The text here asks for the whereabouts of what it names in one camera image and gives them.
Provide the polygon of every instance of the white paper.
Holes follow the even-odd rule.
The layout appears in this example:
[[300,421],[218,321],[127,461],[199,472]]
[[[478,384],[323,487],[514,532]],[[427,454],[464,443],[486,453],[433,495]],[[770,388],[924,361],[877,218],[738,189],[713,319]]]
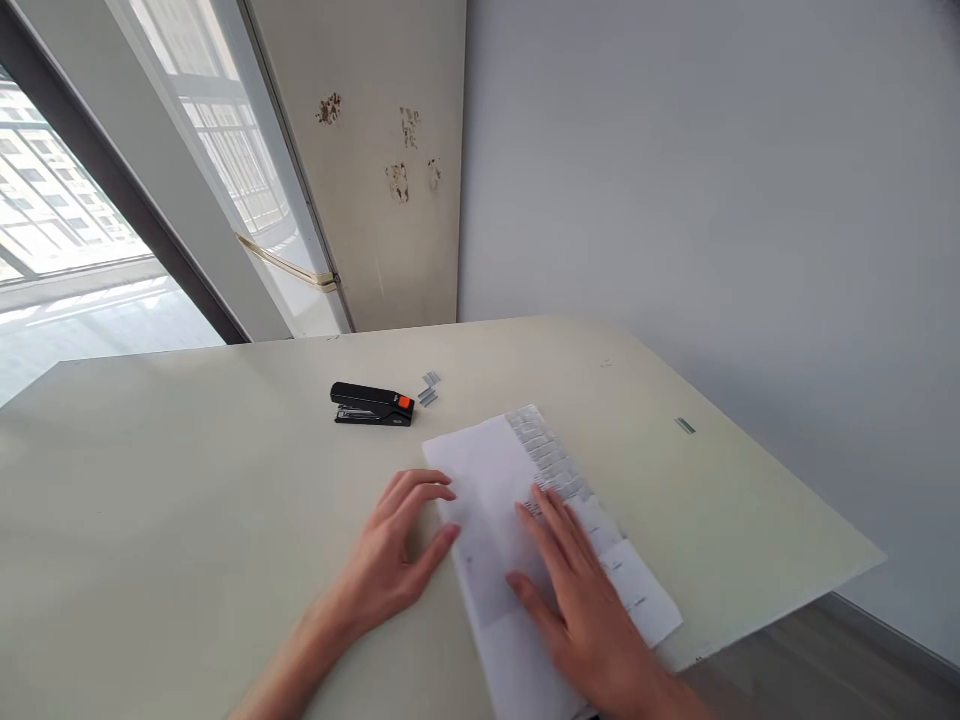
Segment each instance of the white paper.
[[423,444],[427,463],[452,480],[441,503],[463,530],[454,565],[498,720],[571,720],[586,702],[554,670],[536,627],[504,576],[526,573],[556,606],[546,567],[517,520],[533,483],[553,487],[576,510],[600,562],[644,640],[659,644],[680,611],[579,475],[533,405]]

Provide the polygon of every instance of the wrist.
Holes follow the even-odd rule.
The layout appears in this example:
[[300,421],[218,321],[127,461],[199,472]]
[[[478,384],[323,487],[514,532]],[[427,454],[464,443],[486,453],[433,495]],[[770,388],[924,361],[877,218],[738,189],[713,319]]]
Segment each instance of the wrist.
[[659,665],[651,672],[644,668],[633,685],[634,692],[620,707],[611,708],[611,720],[659,720],[672,717],[670,708],[682,684]]
[[337,612],[330,603],[318,601],[300,619],[291,643],[297,648],[308,677],[319,682],[360,635],[349,615]]

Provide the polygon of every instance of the stain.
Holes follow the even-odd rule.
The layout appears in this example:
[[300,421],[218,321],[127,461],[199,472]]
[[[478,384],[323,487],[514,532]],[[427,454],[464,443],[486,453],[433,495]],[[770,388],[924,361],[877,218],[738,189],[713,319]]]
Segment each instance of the stain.
[[403,127],[403,146],[417,149],[417,126],[420,113],[410,108],[400,108],[400,124]]
[[320,102],[320,112],[316,114],[321,125],[333,125],[340,117],[340,93],[334,93]]
[[386,169],[387,178],[390,180],[390,195],[398,203],[403,205],[410,200],[410,189],[407,187],[407,167],[403,163],[391,165]]
[[437,158],[427,163],[427,182],[430,183],[430,192],[440,192],[440,168],[437,166]]

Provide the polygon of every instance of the white wall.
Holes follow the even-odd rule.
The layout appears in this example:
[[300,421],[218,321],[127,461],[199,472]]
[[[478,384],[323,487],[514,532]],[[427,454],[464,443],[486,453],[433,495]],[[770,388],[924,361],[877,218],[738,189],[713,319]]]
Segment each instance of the white wall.
[[622,321],[960,663],[960,31],[933,0],[477,0],[460,319]]

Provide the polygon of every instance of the stapler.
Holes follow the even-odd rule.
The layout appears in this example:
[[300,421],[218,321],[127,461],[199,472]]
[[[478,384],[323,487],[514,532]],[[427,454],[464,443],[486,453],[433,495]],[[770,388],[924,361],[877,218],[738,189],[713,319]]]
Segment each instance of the stapler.
[[334,383],[330,399],[338,404],[334,422],[350,425],[400,425],[410,427],[414,402],[393,390]]

